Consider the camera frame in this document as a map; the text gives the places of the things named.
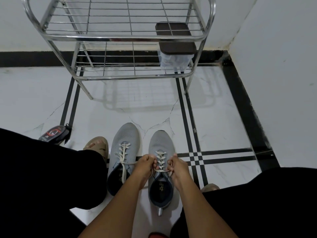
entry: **forearm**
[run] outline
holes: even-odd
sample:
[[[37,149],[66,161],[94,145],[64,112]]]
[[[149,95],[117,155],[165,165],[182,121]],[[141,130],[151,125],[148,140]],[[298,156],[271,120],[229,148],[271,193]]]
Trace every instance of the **forearm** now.
[[[131,237],[139,186],[139,177],[132,174],[116,196],[79,237]]]
[[[191,177],[185,178],[180,197],[183,203],[190,238],[237,237],[228,224],[207,202]]]

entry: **gray sneaker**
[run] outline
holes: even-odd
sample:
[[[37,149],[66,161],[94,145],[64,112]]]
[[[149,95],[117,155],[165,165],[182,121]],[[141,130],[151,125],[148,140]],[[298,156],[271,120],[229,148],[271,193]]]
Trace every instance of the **gray sneaker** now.
[[[167,161],[175,153],[172,139],[163,130],[156,131],[150,141],[149,154],[154,154],[158,161],[159,170],[165,171]],[[149,178],[149,199],[158,207],[158,215],[162,215],[163,208],[166,208],[173,198],[174,184],[169,172],[155,172]]]
[[[114,136],[107,179],[107,190],[115,195],[131,175],[140,148],[138,129],[132,123],[124,124]]]

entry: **black pants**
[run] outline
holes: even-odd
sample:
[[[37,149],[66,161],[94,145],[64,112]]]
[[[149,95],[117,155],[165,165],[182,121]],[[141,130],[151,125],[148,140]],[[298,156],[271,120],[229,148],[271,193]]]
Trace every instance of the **black pants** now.
[[[2,236],[77,237],[85,225],[69,209],[91,209],[106,195],[106,164],[0,129]],[[239,237],[314,236],[317,170],[276,168],[247,184],[204,193]],[[184,210],[172,237],[188,237]]]

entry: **plastic container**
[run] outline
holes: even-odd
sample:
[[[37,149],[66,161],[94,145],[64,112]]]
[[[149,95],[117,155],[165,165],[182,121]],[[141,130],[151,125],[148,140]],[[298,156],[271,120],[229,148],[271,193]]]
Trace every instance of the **plastic container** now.
[[[191,36],[186,23],[159,22],[155,25],[157,35]],[[159,42],[158,58],[163,70],[184,71],[196,53],[194,42]]]

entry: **person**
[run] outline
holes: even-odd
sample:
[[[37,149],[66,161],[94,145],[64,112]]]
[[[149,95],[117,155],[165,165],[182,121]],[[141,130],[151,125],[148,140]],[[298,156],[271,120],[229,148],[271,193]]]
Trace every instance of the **person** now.
[[[69,209],[91,209],[104,200],[105,142],[94,139],[85,150],[75,151],[4,129],[0,133],[8,140],[1,155],[4,237],[131,237],[138,193],[157,169],[153,155],[139,159],[114,198],[86,227]],[[247,184],[204,193],[176,154],[168,170],[183,204],[171,238],[303,237],[314,232],[315,169],[271,169]]]

